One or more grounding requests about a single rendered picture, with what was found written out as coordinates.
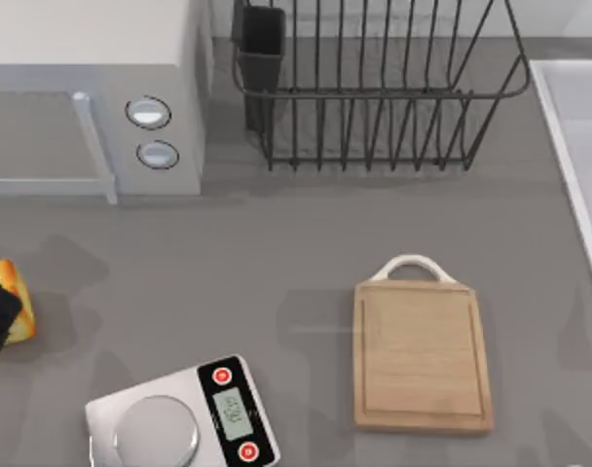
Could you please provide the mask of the small microwave knob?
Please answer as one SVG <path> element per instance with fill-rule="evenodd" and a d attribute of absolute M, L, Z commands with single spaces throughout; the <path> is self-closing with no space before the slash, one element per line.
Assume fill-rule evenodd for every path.
<path fill-rule="evenodd" d="M 177 149 L 163 140 L 140 144 L 136 147 L 135 154 L 144 166 L 153 170 L 170 170 L 180 160 Z"/>

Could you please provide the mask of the silver kitchen scale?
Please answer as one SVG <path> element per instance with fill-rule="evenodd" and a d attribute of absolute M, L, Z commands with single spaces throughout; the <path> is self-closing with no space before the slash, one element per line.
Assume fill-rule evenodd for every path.
<path fill-rule="evenodd" d="M 278 467 L 252 372 L 229 355 L 88 402 L 91 467 Z"/>

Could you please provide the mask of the black cutlery holder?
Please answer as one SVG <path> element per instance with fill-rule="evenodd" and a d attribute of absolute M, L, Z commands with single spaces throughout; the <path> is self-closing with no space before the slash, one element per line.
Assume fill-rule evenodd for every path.
<path fill-rule="evenodd" d="M 282 8 L 234 0 L 232 41 L 236 47 L 247 130 L 266 129 L 266 100 L 258 93 L 275 93 L 285 47 L 286 14 Z"/>

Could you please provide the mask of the large microwave knob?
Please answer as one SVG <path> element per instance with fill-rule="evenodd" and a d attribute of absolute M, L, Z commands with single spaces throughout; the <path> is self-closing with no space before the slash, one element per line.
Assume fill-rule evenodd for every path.
<path fill-rule="evenodd" d="M 149 95 L 128 101 L 125 113 L 132 124 L 146 130 L 163 128 L 172 118 L 168 105 L 160 98 Z"/>

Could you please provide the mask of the wooden cutting board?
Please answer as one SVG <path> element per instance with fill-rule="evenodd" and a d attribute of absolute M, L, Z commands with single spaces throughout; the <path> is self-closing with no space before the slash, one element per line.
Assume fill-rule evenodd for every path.
<path fill-rule="evenodd" d="M 483 436 L 494 426 L 476 294 L 429 257 L 393 257 L 354 289 L 356 426 Z"/>

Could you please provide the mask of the microwave oven door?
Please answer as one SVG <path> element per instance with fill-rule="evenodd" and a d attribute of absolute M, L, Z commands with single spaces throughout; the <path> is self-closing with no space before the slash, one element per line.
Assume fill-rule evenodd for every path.
<path fill-rule="evenodd" d="M 82 91 L 0 90 L 0 196 L 102 196 L 117 182 Z"/>

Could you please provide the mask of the toasted bread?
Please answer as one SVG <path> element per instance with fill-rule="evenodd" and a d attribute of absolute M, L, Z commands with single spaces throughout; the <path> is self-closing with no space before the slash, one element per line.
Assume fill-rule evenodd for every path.
<path fill-rule="evenodd" d="M 10 327 L 5 345 L 32 339 L 36 335 L 36 318 L 30 295 L 19 269 L 10 259 L 0 260 L 0 286 L 16 296 L 21 303 L 20 311 Z"/>

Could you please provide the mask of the pale microwave oven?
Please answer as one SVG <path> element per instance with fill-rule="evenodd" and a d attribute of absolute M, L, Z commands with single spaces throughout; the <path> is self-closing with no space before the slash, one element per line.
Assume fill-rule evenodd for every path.
<path fill-rule="evenodd" d="M 201 192 L 212 80 L 207 0 L 0 0 L 0 90 L 89 94 L 118 199 Z M 167 126 L 128 120 L 127 102 L 145 95 L 168 105 Z M 136 158 L 154 140 L 177 149 L 175 167 Z"/>

